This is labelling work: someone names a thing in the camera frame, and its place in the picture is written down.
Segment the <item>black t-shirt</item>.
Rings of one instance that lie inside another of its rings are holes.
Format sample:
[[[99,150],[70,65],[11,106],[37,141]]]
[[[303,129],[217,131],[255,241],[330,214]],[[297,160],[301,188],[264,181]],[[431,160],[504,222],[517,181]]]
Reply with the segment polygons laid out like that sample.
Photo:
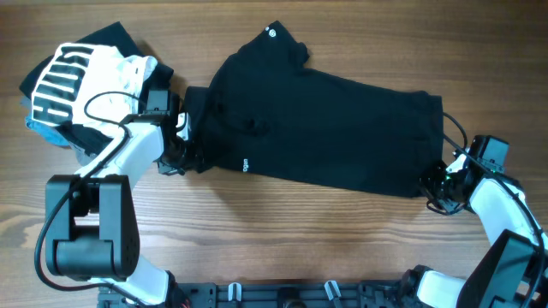
[[[184,105],[213,167],[404,198],[443,154],[443,105],[427,92],[362,84],[307,66],[282,23],[230,55]]]

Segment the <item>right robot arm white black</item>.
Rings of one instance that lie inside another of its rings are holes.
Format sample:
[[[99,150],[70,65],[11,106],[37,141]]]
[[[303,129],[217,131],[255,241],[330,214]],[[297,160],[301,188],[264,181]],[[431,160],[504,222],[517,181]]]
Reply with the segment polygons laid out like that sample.
[[[490,248],[472,274],[456,278],[426,266],[408,270],[396,296],[402,307],[545,307],[547,235],[515,179],[494,158],[459,157],[420,177],[433,209],[474,213]]]

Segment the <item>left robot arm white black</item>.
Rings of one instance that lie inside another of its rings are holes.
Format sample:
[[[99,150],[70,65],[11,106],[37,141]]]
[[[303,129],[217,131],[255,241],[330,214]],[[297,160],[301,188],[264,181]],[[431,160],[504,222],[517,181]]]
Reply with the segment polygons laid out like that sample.
[[[175,277],[141,256],[132,197],[153,162],[184,157],[178,118],[128,115],[115,126],[121,136],[89,165],[47,182],[36,272],[59,291],[105,288],[136,307],[189,307]]]

